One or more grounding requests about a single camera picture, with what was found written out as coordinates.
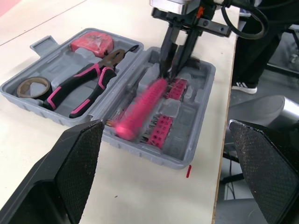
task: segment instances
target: tool case compartment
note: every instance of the tool case compartment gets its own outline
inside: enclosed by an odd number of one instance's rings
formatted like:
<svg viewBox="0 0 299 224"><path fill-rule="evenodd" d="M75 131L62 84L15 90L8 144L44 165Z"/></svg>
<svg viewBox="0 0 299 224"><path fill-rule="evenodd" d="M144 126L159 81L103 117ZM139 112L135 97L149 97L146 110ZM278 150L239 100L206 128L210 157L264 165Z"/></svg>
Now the tool case compartment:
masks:
<svg viewBox="0 0 299 224"><path fill-rule="evenodd" d="M115 86L115 92L105 99L104 120L117 120L119 114L126 117L126 110L130 111L135 104L134 99L156 80L158 62L159 48L152 47L140 56L132 73L125 76ZM187 83L181 99L162 98L134 141L119 138L111 126L105 127L102 139L159 165L173 169L186 167L194 157L214 75L215 67L210 63L191 60L177 77ZM171 117L173 121L163 146L158 148L148 144L144 136L149 137L154 131L153 126L157 125L160 116Z"/></svg>
<svg viewBox="0 0 299 224"><path fill-rule="evenodd" d="M139 45L139 49L135 53L128 52L124 59L116 66L116 77L112 78L103 92L95 103L80 117L71 119L69 114L72 110L77 108L86 98L92 93L99 78L88 81L76 88L62 104L55 110L50 111L42 107L43 102L38 99L32 98L19 98L16 96L16 89L18 85L30 77L44 77L51 82L52 89L55 90L64 80L76 74L80 69L90 63L97 63L102 59L96 57L93 52L84 48L79 48L75 52L71 51L70 44L81 37L82 35L98 31L112 36L114 41L114 49L124 49L127 51L134 45ZM0 92L10 102L18 105L20 108L32 111L39 116L50 118L53 121L66 125L74 126L84 122L90 121L93 117L99 117L96 105L100 105L106 95L109 95L113 86L129 69L143 50L143 44L128 38L111 34L102 30L87 28L65 43L59 45L51 36L47 36L40 41L30 46L41 58L27 69L21 71L19 74L9 79L0 87Z"/></svg>
<svg viewBox="0 0 299 224"><path fill-rule="evenodd" d="M160 49L152 47L144 51L142 43L111 33L107 34L111 35L114 40L113 51L117 49L127 51L137 44L139 49L135 53L128 52L125 55L115 68L117 76L110 80L103 94L82 116L75 119L69 118L70 112L93 91L96 79L75 89L55 111L42 107L41 100L16 97L16 88L27 78L47 78L54 91L64 80L87 64L100 61L101 59L95 57L91 51L79 48L72 52L70 48L72 41L92 31L107 33L88 28L61 45L58 45L51 36L31 45L31 48L41 58L6 81L0 87L0 93L21 108L66 126L74 126L97 119L105 121L123 119L134 105L135 98L140 96L157 79ZM173 169L186 167L191 163L195 154L214 75L215 67L210 63L190 60L177 77L177 80L182 80L185 84L179 93L181 94L179 99L167 99L165 95L142 124L142 130L136 139L133 141L121 139L115 134L115 128L108 125L105 126L102 139L112 146L128 150L130 153L149 159L156 164ZM169 90L168 94L177 94L171 92L171 86ZM163 145L156 147L148 144L147 139L155 131L157 119L163 116L171 117L172 124L169 126Z"/></svg>

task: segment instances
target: white table surface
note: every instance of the white table surface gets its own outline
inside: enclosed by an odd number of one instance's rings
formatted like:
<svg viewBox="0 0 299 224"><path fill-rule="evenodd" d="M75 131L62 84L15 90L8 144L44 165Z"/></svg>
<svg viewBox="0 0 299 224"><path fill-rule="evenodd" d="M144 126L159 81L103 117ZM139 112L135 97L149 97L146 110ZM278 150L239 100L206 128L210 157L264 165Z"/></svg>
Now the white table surface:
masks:
<svg viewBox="0 0 299 224"><path fill-rule="evenodd" d="M33 0L23 1L30 4ZM51 11L52 7L49 4L41 10ZM11 22L14 27L10 30L16 35L0 34L1 41L8 41L0 46L0 83L39 58L29 45L47 35L63 43L79 31L94 27L140 41L145 49L161 46L168 24L153 19L151 10L147 0L87 0L50 20L42 17L32 22L27 16L24 20L18 18L22 21L20 27L10 21L14 12L9 11L6 15L9 19L0 20L0 30ZM239 10L231 7L228 14L236 25ZM220 11L216 12L214 21L224 23ZM22 32L24 24L40 25ZM221 38L204 33L194 49L195 56L216 67L216 75L190 177L186 178L186 168L162 167L102 142L81 224L210 224L213 221L235 41L234 34ZM1 208L67 127L25 111L3 96L0 105Z"/></svg>

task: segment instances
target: roll of tape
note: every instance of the roll of tape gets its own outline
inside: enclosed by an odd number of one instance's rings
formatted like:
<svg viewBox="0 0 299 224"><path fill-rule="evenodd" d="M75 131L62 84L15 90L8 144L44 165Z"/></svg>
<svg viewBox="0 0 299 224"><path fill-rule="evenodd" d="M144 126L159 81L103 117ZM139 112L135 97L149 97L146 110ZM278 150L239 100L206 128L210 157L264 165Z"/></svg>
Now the roll of tape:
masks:
<svg viewBox="0 0 299 224"><path fill-rule="evenodd" d="M26 92L30 89L31 84L33 83L40 83L45 86L45 90L35 96L31 96L26 94ZM48 79L43 77L32 77L28 78L25 81L23 81L17 88L17 97L20 98L32 98L32 99L40 99L40 100L46 100L51 93L53 92L51 83Z"/></svg>

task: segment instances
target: floor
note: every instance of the floor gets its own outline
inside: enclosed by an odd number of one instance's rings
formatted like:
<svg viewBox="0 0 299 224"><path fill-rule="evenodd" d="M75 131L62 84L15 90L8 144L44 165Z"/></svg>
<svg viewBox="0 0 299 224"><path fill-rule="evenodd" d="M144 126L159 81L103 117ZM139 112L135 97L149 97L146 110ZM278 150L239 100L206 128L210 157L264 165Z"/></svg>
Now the floor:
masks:
<svg viewBox="0 0 299 224"><path fill-rule="evenodd" d="M276 53L270 60L270 63L299 71L299 63L291 64L289 62L291 55L297 51L298 49L296 48L292 35L284 34ZM235 105L244 101L269 95L284 95L299 104L299 79L286 77L266 70L261 76L257 94L249 95L240 91L232 91L230 105ZM229 168L230 160L223 159L221 178L229 176ZM241 172L240 165L236 162L232 162L232 175L239 174ZM220 185L218 200L233 199L232 188L234 189L236 199L253 198L246 182L243 180L234 182L233 186L229 184L229 187L227 185Z"/></svg>

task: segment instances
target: sneaker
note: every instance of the sneaker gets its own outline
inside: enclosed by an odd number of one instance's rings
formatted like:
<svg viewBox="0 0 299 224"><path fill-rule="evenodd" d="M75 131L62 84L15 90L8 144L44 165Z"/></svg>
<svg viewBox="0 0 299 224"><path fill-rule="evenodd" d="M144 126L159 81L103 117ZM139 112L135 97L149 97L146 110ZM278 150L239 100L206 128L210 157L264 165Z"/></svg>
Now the sneaker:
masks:
<svg viewBox="0 0 299 224"><path fill-rule="evenodd" d="M247 11L247 10L241 8L241 9L240 9L240 16L242 16L242 17L250 17L251 14L250 14L249 11Z"/></svg>
<svg viewBox="0 0 299 224"><path fill-rule="evenodd" d="M232 90L240 90L248 94L256 94L257 86L252 84L241 83L241 82L234 82L232 85Z"/></svg>

